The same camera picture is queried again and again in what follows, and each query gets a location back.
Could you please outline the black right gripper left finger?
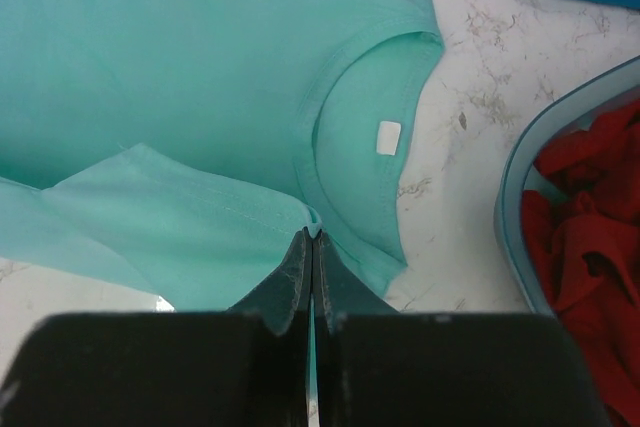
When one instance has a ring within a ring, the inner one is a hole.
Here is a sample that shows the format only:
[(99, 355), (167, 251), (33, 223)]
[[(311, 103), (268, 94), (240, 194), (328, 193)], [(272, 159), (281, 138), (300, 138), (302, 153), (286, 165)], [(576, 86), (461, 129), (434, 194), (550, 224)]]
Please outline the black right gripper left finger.
[(222, 312), (57, 314), (9, 370), (13, 426), (304, 426), (312, 241)]

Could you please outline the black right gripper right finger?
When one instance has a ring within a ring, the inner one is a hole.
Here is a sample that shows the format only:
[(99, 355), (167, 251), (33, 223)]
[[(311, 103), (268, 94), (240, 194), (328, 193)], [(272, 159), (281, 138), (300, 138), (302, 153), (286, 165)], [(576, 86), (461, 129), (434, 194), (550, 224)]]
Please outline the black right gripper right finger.
[(313, 243), (323, 426), (606, 426), (585, 362), (552, 317), (402, 314)]

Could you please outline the teal t shirt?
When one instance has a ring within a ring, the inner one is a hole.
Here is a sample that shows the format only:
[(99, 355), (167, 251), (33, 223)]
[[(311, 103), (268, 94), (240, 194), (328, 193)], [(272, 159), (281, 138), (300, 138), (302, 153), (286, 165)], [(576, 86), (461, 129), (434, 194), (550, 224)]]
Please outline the teal t shirt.
[(1, 0), (1, 254), (222, 312), (312, 241), (378, 298), (432, 0)]

